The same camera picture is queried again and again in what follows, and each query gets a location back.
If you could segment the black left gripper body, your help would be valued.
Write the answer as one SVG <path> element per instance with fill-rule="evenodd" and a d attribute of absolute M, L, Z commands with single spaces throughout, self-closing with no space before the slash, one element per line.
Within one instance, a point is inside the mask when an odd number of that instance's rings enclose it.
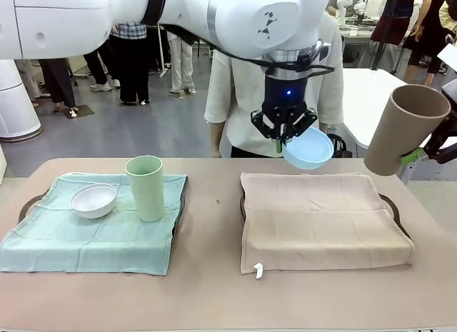
<path fill-rule="evenodd" d="M 270 120 L 297 119 L 306 110 L 308 79 L 284 80 L 265 76 L 263 113 Z"/>

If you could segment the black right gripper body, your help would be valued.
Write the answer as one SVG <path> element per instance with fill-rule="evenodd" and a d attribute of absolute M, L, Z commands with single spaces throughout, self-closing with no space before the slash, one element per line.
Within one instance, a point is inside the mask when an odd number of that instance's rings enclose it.
<path fill-rule="evenodd" d="M 436 162 L 446 164 L 456 159 L 456 110 L 450 114 L 438 127 L 439 149 L 436 152 Z"/>

